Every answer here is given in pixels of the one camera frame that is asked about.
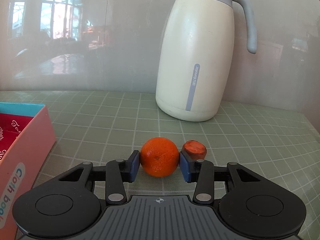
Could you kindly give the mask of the orange mandarin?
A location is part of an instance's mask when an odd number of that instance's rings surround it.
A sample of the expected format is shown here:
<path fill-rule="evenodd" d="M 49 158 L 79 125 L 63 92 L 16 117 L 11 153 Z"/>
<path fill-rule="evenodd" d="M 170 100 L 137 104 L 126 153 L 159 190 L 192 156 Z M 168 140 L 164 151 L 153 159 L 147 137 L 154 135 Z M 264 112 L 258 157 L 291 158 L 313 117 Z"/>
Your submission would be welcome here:
<path fill-rule="evenodd" d="M 148 140 L 140 150 L 140 163 L 144 171 L 153 177 L 171 175 L 178 167 L 180 153 L 169 139 L 155 137 Z"/>

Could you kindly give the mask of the small brown red-topped fruit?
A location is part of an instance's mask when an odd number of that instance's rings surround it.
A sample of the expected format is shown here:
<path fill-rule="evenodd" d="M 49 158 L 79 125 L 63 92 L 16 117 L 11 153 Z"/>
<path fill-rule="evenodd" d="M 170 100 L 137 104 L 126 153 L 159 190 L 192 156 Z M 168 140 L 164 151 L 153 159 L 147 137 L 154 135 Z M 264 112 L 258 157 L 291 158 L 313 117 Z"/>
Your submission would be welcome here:
<path fill-rule="evenodd" d="M 193 160 L 204 160 L 207 154 L 206 147 L 196 140 L 189 140 L 185 142 L 182 146 L 182 150 L 185 151 Z"/>

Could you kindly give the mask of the green grid tablecloth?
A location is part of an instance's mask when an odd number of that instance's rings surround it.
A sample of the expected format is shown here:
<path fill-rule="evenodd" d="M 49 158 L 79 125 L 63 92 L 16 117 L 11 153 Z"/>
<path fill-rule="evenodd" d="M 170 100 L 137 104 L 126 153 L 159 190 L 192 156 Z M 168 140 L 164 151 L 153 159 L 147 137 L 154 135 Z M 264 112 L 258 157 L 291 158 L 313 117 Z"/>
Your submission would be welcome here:
<path fill-rule="evenodd" d="M 300 113 L 222 102 L 205 122 L 161 111 L 152 94 L 105 91 L 2 91 L 1 101 L 47 106 L 56 135 L 36 184 L 90 161 L 125 159 L 154 137 L 181 148 L 196 140 L 216 166 L 237 162 L 299 196 L 307 215 L 303 239 L 319 239 L 319 133 Z"/>

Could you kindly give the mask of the colourful open cardboard box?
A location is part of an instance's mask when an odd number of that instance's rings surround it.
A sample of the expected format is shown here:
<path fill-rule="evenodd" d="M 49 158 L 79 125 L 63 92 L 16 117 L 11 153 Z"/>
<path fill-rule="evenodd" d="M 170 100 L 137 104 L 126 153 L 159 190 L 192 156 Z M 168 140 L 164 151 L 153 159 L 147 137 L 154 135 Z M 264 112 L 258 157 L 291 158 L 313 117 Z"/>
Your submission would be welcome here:
<path fill-rule="evenodd" d="M 1 239 L 14 239 L 15 200 L 31 189 L 56 141 L 44 104 L 1 103 Z"/>

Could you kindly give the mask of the white grey thermos jug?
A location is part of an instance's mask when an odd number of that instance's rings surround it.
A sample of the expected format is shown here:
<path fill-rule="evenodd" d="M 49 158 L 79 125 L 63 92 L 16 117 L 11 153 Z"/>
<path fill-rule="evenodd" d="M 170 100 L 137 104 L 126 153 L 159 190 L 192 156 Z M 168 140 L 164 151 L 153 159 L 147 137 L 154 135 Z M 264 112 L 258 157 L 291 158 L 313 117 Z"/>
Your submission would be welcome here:
<path fill-rule="evenodd" d="M 166 114 L 201 122 L 218 111 L 234 51 L 233 3 L 242 6 L 247 50 L 257 51 L 249 0 L 175 0 L 165 28 L 156 102 Z"/>

